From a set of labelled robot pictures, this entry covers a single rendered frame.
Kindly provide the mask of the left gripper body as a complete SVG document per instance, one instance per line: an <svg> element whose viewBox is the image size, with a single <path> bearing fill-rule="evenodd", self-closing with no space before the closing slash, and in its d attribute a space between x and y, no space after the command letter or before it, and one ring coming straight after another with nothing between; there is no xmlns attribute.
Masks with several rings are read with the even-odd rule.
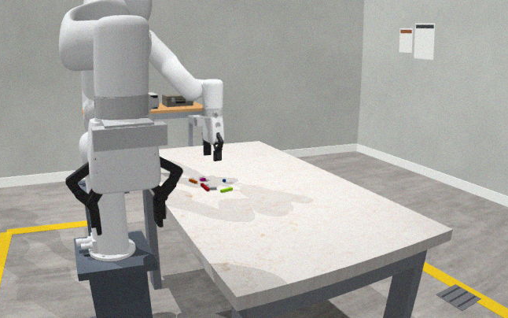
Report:
<svg viewBox="0 0 508 318"><path fill-rule="evenodd" d="M216 133L219 132L224 141L223 116L210 116L204 118L203 140L214 144L218 142Z"/></svg>

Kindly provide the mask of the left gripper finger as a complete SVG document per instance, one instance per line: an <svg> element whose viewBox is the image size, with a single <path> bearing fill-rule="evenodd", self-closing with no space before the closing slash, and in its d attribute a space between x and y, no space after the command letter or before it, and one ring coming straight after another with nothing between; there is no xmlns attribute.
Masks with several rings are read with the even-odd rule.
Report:
<svg viewBox="0 0 508 318"><path fill-rule="evenodd" d="M223 138L221 137L220 133L216 133L216 138L218 139L218 142L215 142L213 144L214 150L213 150L213 161L221 161L222 160L222 150L223 150ZM216 146L218 145L218 146Z"/></svg>
<svg viewBox="0 0 508 318"><path fill-rule="evenodd" d="M210 145L211 143L209 142L206 142L203 140L203 145L204 145L204 156L207 156L207 155L211 155L212 154L212 145Z"/></svg>

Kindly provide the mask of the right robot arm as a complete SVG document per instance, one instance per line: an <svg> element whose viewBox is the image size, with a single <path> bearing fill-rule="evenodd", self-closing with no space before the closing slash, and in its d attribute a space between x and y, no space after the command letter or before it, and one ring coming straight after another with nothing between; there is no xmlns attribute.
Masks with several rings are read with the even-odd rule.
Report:
<svg viewBox="0 0 508 318"><path fill-rule="evenodd" d="M84 0L61 22L60 58L81 71L84 117L103 119L91 127L94 152L167 146L167 124L147 117L160 104L149 94L151 11L152 0ZM124 192L103 194L98 208L102 234L91 228L76 245L99 261L130 257Z"/></svg>

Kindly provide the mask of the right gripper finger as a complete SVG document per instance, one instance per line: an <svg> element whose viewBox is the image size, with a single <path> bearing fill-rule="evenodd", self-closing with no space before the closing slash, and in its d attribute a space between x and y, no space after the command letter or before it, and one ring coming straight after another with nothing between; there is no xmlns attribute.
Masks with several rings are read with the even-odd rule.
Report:
<svg viewBox="0 0 508 318"><path fill-rule="evenodd" d="M95 193L92 191L92 189L88 194L86 191L80 188L78 184L81 179L88 175L89 161L77 169L75 172L73 172L70 176L68 176L65 180L65 183L70 191L75 195L75 197L89 209L91 228L97 228L97 234L101 235L101 219L97 203L100 200L102 194Z"/></svg>
<svg viewBox="0 0 508 318"><path fill-rule="evenodd" d="M167 201L168 195L176 188L183 169L162 157L160 157L160 167L169 171L170 175L161 186L158 185L151 190L155 193L153 195L154 220L158 227L163 227L163 219L166 219L165 201Z"/></svg>

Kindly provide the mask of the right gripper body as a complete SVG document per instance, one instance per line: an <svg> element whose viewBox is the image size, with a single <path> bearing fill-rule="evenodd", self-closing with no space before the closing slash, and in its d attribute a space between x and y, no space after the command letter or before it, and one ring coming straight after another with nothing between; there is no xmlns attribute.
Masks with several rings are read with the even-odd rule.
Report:
<svg viewBox="0 0 508 318"><path fill-rule="evenodd" d="M88 127L87 160L93 192L114 194L148 190L160 185L159 146L94 152L91 127L103 126L101 120L94 117Z"/></svg>

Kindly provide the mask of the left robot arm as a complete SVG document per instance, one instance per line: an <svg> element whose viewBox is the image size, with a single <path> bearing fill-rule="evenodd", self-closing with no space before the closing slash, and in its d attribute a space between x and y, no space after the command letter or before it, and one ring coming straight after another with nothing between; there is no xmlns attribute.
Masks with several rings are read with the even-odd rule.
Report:
<svg viewBox="0 0 508 318"><path fill-rule="evenodd" d="M188 116L188 123L197 127L204 126L203 118L222 116L222 80L194 79L155 33L152 31L150 33L152 36L152 50L149 55L149 62L186 100L195 101L198 98L203 98L202 114Z"/></svg>

